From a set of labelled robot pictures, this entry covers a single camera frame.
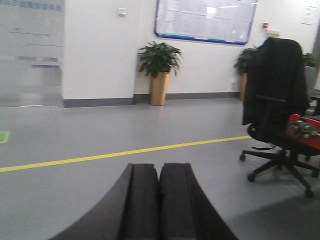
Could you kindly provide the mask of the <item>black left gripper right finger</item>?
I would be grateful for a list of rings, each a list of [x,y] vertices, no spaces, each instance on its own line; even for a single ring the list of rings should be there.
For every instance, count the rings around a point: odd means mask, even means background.
[[[189,163],[165,163],[160,173],[163,240],[236,240]]]

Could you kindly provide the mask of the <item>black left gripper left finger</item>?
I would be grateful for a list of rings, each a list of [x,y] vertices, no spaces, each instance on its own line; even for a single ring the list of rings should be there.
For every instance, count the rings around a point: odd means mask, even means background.
[[[128,164],[102,199],[55,240],[157,240],[158,176],[153,164]]]

